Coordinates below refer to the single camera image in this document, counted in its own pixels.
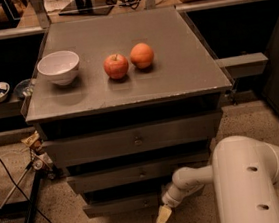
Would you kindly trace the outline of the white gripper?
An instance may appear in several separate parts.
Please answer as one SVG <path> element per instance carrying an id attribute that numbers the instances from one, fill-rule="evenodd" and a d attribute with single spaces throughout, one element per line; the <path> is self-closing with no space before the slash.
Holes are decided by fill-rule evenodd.
<path id="1" fill-rule="evenodd" d="M 187 196 L 188 190 L 177 187 L 173 182 L 167 184 L 162 192 L 162 202 L 155 223 L 166 223 L 172 214 L 172 208 L 177 208 Z"/>

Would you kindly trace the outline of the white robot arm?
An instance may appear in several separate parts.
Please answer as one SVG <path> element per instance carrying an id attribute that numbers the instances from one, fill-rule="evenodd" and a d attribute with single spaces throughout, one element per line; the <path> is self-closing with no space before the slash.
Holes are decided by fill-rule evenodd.
<path id="1" fill-rule="evenodd" d="M 214 148 L 212 163 L 182 167 L 164 188 L 155 223 L 166 223 L 182 200 L 211 183 L 221 223 L 279 223 L 279 147 L 229 136 Z"/>

